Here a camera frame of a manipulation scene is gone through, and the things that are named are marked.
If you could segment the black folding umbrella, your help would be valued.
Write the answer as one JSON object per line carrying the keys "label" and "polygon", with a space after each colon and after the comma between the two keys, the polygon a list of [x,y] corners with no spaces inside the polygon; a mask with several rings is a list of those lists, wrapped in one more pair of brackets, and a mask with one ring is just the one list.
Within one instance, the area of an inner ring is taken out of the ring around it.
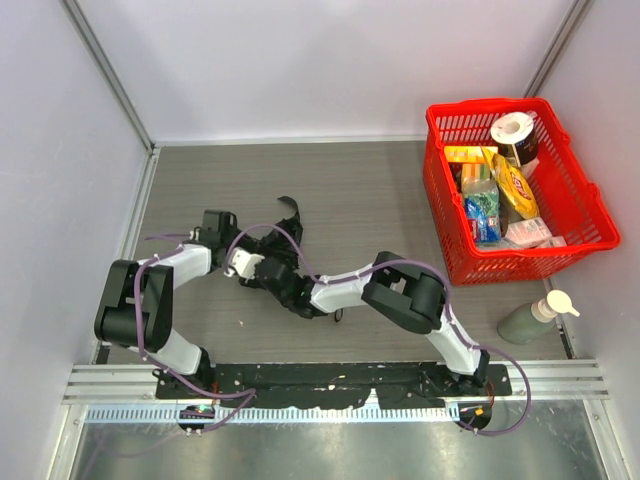
{"label": "black folding umbrella", "polygon": [[[264,235],[261,238],[254,238],[249,234],[245,234],[241,237],[237,246],[247,250],[250,253],[263,255],[265,258],[278,259],[288,266],[292,267],[297,273],[300,267],[299,254],[296,252],[295,246],[299,247],[303,236],[303,225],[301,222],[301,216],[299,213],[299,207],[297,202],[289,196],[281,196],[278,201],[282,202],[286,206],[293,210],[293,214],[288,218],[275,223],[275,229]],[[309,285],[309,313],[294,313],[299,317],[305,319],[313,319],[316,317],[328,316],[328,313],[322,312],[319,308],[311,304],[311,290],[315,283],[310,279]],[[247,287],[247,281],[245,279],[239,279],[240,286]]]}

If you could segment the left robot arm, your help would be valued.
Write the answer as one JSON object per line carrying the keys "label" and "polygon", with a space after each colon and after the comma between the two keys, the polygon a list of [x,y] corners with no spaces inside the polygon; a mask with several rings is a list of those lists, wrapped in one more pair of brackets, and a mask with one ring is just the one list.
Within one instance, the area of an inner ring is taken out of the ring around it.
{"label": "left robot arm", "polygon": [[173,327],[174,291],[222,266],[237,229],[236,216],[207,210],[188,240],[145,260],[112,263],[94,322],[98,340],[136,352],[140,359],[198,395],[214,392],[207,351]]}

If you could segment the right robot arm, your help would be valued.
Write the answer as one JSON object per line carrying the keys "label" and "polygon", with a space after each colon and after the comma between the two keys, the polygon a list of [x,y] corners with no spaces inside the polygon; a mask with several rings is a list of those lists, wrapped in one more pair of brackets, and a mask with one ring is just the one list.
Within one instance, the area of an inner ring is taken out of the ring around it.
{"label": "right robot arm", "polygon": [[285,309],[306,319],[368,306],[401,329],[425,337],[463,386],[487,384],[489,353],[472,340],[453,313],[449,287],[434,268],[389,251],[359,270],[334,276],[301,276],[265,257],[241,284],[268,291]]}

